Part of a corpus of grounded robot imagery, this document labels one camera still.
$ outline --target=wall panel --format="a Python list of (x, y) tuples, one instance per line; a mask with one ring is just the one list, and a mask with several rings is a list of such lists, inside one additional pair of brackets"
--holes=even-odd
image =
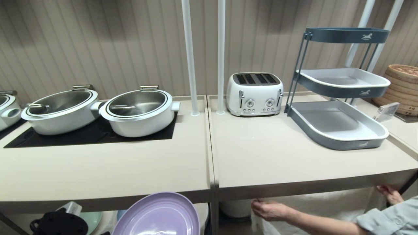
[[(198, 94), (217, 92), (217, 1), (190, 0)], [(355, 27), (366, 0), (227, 0), (225, 83), (236, 72), (278, 75), (288, 87), (306, 27)], [(382, 28), (392, 0), (368, 26)], [(418, 64), (418, 1), (405, 0), (374, 72)], [(91, 83), (100, 98), (159, 84), (188, 95), (181, 0), (3, 0), (0, 89), (31, 102)], [(311, 43), (304, 68), (343, 66), (349, 45)], [(353, 66), (359, 66), (361, 45)]]

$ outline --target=purple plate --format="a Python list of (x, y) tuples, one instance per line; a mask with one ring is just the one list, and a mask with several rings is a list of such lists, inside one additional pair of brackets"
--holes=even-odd
[(185, 196), (173, 192), (148, 195), (117, 222), (113, 235), (199, 235), (199, 217)]

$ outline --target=toaster slot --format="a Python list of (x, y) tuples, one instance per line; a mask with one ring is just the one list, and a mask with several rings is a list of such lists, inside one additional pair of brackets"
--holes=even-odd
[(261, 74), (256, 74), (256, 76), (261, 83), (263, 84), (267, 83), (267, 81), (264, 79), (264, 77)]
[(269, 81), (269, 83), (277, 83), (276, 80), (270, 74), (263, 74), (265, 78)]
[(249, 84), (255, 84), (255, 81), (254, 81), (254, 79), (252, 79), (252, 77), (251, 77), (251, 75), (250, 75), (250, 74), (244, 74), (244, 76), (245, 76), (245, 78), (247, 79), (247, 82), (248, 82)]
[(237, 74), (237, 78), (238, 78), (238, 82), (239, 82), (240, 84), (247, 84), (247, 82), (245, 81), (244, 76), (242, 76), (242, 75), (240, 75), (240, 74)]

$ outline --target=horse logo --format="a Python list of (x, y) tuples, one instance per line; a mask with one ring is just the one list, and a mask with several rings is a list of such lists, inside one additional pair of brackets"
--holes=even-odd
[(369, 142), (361, 143), (359, 144), (359, 147), (366, 147), (369, 144)]
[(370, 33), (369, 35), (365, 35), (365, 34), (363, 34), (363, 37), (362, 37), (362, 40), (370, 40), (370, 39), (372, 39), (372, 33)]
[(370, 90), (367, 90), (365, 92), (360, 92), (360, 95), (369, 95), (370, 94)]

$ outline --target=person's hand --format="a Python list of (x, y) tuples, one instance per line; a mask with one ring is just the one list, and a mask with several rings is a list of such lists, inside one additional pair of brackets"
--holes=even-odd
[(383, 194), (386, 197), (386, 200), (392, 205), (403, 202), (403, 198), (399, 192), (389, 185), (379, 185), (376, 189)]
[(283, 221), (289, 215), (290, 208), (274, 201), (260, 201), (258, 199), (251, 201), (251, 209), (254, 214), (266, 221)]

